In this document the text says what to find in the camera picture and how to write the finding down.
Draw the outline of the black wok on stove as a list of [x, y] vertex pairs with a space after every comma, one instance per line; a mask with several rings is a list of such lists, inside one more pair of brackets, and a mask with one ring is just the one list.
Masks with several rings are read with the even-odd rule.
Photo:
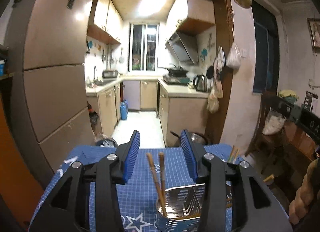
[[165, 67], [160, 67], [160, 69], [166, 69], [168, 71], [168, 75], [170, 77], [186, 77], [188, 71], [183, 69], [183, 68], [165, 68]]

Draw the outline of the dark interior wall window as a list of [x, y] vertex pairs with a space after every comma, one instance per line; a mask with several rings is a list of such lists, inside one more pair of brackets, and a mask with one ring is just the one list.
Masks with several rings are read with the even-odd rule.
[[279, 80], [280, 45], [276, 17], [252, 2], [255, 29], [255, 74], [253, 92], [276, 91]]

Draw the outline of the dark wooden chair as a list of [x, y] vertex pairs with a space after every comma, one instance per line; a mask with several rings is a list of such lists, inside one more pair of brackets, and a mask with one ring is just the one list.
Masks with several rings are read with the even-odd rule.
[[261, 145], [266, 145], [266, 151], [270, 158], [273, 157], [275, 150], [282, 145], [282, 132], [286, 118], [272, 109], [274, 98], [278, 98], [274, 92], [264, 92], [261, 95], [258, 123], [245, 152], [246, 157], [254, 151], [260, 151]]

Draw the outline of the blue gas cylinder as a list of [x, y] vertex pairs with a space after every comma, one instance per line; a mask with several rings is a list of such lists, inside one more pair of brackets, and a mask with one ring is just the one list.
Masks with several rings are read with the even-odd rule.
[[126, 120], [127, 114], [128, 114], [128, 103], [126, 100], [124, 100], [120, 103], [120, 117], [121, 117], [121, 119]]

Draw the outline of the range hood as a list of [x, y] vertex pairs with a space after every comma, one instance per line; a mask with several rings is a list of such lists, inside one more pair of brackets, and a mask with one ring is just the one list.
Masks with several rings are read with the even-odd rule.
[[180, 63], [198, 64], [197, 39], [181, 31], [176, 31], [165, 43], [166, 48]]

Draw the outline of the wooden chopstick curved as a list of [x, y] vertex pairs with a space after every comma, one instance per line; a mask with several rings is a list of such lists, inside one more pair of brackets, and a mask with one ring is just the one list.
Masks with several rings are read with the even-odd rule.
[[240, 149], [237, 148], [236, 151], [235, 151], [235, 155], [234, 155], [233, 161], [232, 161], [233, 164], [236, 162], [236, 160], [238, 158], [238, 155], [239, 155], [239, 152], [240, 152]]
[[231, 163], [233, 162], [235, 153], [236, 153], [236, 147], [233, 146], [227, 162], [231, 162]]

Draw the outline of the hanging white plastic bag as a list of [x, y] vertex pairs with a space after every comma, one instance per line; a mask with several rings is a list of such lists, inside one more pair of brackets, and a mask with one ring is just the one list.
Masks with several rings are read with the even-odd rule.
[[241, 66], [241, 54], [235, 42], [232, 43], [232, 46], [226, 58], [226, 66], [233, 70], [238, 70]]

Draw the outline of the teal perforated utensil holder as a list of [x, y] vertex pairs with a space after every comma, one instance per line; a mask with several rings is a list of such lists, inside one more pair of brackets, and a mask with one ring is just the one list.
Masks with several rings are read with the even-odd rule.
[[205, 185], [176, 186], [165, 190], [165, 211], [156, 202], [155, 227], [158, 231], [197, 231], [204, 202]]

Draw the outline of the electric kettle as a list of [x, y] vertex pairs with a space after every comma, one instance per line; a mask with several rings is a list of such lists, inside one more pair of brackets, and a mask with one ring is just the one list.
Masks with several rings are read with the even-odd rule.
[[206, 93], [208, 90], [207, 77], [205, 75], [197, 75], [193, 79], [193, 85], [197, 92]]

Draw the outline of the orange wooden cabinet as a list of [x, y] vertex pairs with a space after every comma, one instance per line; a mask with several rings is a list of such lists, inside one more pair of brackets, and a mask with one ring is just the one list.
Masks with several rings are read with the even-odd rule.
[[28, 231], [43, 188], [26, 166], [9, 127], [12, 78], [13, 74], [1, 76], [1, 231]]

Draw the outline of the beige lower kitchen cabinets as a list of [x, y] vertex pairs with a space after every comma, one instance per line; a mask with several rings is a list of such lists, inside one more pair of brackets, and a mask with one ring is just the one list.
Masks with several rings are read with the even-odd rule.
[[129, 110], [150, 110], [159, 113], [164, 145], [177, 145], [177, 134], [183, 129], [203, 135], [208, 119], [207, 93], [189, 85], [170, 85], [155, 76], [123, 76], [103, 86], [90, 83], [86, 96], [98, 119], [94, 134], [111, 136], [120, 121], [121, 103]]

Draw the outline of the framed wall picture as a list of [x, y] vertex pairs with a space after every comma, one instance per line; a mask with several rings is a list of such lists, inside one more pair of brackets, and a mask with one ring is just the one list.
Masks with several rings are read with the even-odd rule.
[[308, 27], [311, 36], [311, 45], [314, 53], [319, 53], [320, 50], [320, 23], [319, 19], [308, 18]]

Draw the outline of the kitchen window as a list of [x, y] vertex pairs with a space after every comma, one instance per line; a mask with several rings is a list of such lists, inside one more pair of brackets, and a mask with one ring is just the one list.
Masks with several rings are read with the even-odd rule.
[[129, 71], [157, 71], [159, 24], [130, 24]]

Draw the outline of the silver refrigerator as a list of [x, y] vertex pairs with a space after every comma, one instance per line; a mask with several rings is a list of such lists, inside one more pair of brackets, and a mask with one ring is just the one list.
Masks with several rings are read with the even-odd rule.
[[86, 107], [84, 58], [92, 0], [22, 0], [6, 35], [14, 72], [10, 121], [27, 166], [51, 175], [65, 154], [54, 132]]

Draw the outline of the dark wooden side table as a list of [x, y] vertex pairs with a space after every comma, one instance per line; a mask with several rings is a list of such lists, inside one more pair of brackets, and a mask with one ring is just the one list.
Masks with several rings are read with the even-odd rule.
[[279, 96], [270, 97], [268, 102], [286, 119], [283, 131], [285, 160], [303, 175], [309, 164], [319, 158], [319, 117]]

